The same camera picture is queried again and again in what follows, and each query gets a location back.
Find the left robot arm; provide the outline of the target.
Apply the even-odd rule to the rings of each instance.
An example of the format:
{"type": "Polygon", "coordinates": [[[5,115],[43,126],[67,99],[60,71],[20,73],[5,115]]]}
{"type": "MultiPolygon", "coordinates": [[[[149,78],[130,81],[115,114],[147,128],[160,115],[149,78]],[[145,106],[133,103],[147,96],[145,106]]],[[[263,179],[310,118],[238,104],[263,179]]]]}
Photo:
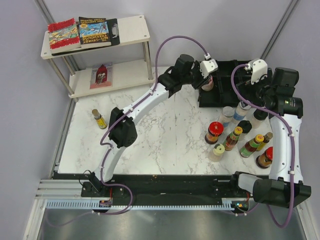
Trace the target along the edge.
{"type": "Polygon", "coordinates": [[[108,149],[97,169],[83,182],[81,196],[106,196],[113,186],[109,181],[121,155],[138,137],[136,125],[139,121],[155,106],[179,92],[182,86],[190,85],[198,90],[207,85],[212,79],[211,73],[216,70],[217,65],[212,60],[199,62],[182,54],[138,100],[123,109],[115,107],[110,113],[109,128],[100,140],[100,145],[108,149]]]}

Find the small yellow label bottle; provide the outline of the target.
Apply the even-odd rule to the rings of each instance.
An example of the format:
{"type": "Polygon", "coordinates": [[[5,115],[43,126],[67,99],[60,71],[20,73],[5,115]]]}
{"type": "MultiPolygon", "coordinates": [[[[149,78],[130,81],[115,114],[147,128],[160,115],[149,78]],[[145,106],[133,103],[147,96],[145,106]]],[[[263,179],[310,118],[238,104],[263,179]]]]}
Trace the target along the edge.
{"type": "Polygon", "coordinates": [[[91,113],[92,113],[92,115],[93,115],[93,117],[94,117],[94,119],[95,119],[98,127],[99,127],[100,129],[106,129],[108,125],[107,125],[107,123],[105,122],[105,120],[104,120],[104,118],[102,117],[102,115],[100,114],[100,112],[99,112],[97,109],[93,109],[93,110],[91,111],[91,113]]]}

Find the pink lid spice jar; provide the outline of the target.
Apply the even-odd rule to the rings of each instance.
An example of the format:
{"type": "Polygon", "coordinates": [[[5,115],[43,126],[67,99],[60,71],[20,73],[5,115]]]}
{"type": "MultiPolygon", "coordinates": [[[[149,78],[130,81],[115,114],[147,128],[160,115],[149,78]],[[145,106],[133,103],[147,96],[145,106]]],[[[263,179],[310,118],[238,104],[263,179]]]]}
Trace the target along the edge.
{"type": "Polygon", "coordinates": [[[210,76],[207,83],[201,87],[202,90],[208,92],[211,91],[214,87],[213,77],[210,76]]]}

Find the clear jar grey lid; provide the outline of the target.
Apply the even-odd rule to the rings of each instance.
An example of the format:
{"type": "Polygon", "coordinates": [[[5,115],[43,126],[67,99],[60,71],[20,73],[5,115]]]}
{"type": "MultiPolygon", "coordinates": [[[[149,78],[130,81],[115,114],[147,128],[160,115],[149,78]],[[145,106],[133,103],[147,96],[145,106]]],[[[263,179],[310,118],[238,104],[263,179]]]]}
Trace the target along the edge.
{"type": "Polygon", "coordinates": [[[225,106],[222,109],[222,112],[218,118],[218,122],[221,123],[224,128],[226,128],[231,122],[234,114],[235,114],[235,109],[233,107],[225,106]]]}

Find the white two-tier shelf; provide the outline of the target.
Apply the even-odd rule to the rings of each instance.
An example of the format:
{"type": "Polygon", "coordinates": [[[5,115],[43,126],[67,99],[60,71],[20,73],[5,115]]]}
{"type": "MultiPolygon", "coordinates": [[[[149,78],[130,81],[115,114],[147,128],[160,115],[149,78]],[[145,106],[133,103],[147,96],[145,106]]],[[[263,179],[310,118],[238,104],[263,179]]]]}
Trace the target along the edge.
{"type": "Polygon", "coordinates": [[[144,15],[119,18],[120,43],[96,49],[52,55],[49,35],[44,34],[40,56],[49,62],[71,99],[148,85],[154,82],[150,57],[150,33],[144,15]],[[112,85],[91,89],[91,67],[113,63],[112,85]]]}

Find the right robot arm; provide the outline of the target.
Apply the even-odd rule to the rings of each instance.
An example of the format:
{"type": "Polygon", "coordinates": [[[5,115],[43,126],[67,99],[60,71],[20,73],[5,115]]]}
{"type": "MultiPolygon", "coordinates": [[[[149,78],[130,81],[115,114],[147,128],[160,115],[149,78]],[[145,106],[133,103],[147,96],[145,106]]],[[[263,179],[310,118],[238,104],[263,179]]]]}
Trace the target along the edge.
{"type": "Polygon", "coordinates": [[[257,203],[294,208],[312,193],[311,187],[304,184],[299,159],[303,101],[294,97],[299,73],[282,67],[275,70],[268,67],[255,70],[247,64],[240,67],[251,78],[232,87],[242,102],[268,114],[273,133],[273,160],[267,178],[237,172],[229,191],[235,197],[248,191],[257,203]]]}

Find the black compartment organizer tray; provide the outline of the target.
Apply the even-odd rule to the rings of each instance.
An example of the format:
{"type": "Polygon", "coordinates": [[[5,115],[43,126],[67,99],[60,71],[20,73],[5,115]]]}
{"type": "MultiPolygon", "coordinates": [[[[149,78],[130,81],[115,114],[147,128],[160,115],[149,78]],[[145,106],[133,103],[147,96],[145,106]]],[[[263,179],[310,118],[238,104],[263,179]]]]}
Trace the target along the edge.
{"type": "MultiPolygon", "coordinates": [[[[231,74],[234,68],[241,64],[247,64],[247,60],[218,60],[218,70],[213,72],[213,89],[198,91],[198,106],[200,108],[221,108],[221,107],[237,107],[240,100],[234,92],[231,84],[231,74]]],[[[251,73],[244,68],[240,68],[234,75],[234,84],[242,81],[251,80],[251,73]]]]}

